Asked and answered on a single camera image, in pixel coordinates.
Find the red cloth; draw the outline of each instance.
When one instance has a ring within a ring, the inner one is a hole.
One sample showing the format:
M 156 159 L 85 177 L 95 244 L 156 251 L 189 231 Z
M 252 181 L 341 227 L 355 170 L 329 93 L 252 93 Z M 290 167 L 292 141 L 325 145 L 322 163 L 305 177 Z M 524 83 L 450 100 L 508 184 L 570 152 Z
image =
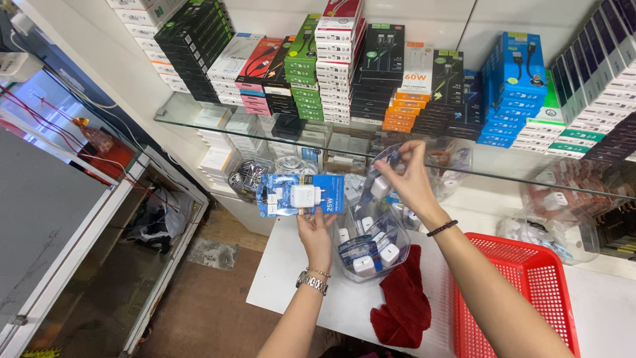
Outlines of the red cloth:
M 431 306 L 422 291 L 421 256 L 422 248 L 411 245 L 406 262 L 380 282 L 387 304 L 371 309 L 371 324 L 384 345 L 418 348 L 422 332 L 431 326 Z

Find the floor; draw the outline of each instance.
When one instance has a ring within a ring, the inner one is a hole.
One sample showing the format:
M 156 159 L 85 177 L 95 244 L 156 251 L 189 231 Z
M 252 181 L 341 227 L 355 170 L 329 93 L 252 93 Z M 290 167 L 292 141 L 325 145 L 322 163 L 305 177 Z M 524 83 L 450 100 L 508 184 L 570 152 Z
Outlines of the floor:
M 222 207 L 211 210 L 135 358 L 255 357 L 280 319 L 245 302 L 267 239 Z M 341 339 L 317 327 L 310 357 Z

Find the red basket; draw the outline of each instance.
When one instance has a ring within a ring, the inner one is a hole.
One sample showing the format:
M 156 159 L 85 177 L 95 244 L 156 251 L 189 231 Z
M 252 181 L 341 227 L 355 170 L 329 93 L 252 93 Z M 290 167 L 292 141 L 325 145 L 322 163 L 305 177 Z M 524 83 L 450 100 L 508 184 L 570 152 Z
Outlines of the red basket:
M 563 265 L 552 250 L 529 243 L 476 233 L 471 242 L 495 265 L 580 358 L 574 316 Z M 497 357 L 473 319 L 455 284 L 455 355 Z

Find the rose gold bracelet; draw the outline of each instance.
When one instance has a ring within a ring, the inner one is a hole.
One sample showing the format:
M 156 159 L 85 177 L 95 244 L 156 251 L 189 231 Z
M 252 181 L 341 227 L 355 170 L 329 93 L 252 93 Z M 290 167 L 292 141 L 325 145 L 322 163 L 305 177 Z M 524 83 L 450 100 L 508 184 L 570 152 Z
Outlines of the rose gold bracelet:
M 307 268 L 306 268 L 305 270 L 307 270 L 307 271 L 317 272 L 317 273 L 321 274 L 322 276 L 327 276 L 327 278 L 331 278 L 331 275 L 330 275 L 330 274 L 328 274 L 328 273 L 326 273 L 326 272 L 319 271 L 319 270 L 317 270 L 317 269 L 315 269 L 315 268 L 311 268 L 311 267 L 309 267 L 309 266 L 307 266 Z

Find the wristwatch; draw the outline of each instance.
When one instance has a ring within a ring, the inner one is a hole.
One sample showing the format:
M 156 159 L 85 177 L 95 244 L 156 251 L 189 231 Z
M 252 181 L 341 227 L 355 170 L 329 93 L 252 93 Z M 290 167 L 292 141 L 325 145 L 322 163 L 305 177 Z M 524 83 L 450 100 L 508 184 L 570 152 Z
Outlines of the wristwatch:
M 322 292 L 323 296 L 327 296 L 327 287 L 329 287 L 329 285 L 318 280 L 316 277 L 308 275 L 307 271 L 301 272 L 300 276 L 298 276 L 298 279 L 296 280 L 296 288 L 300 287 L 302 283 Z

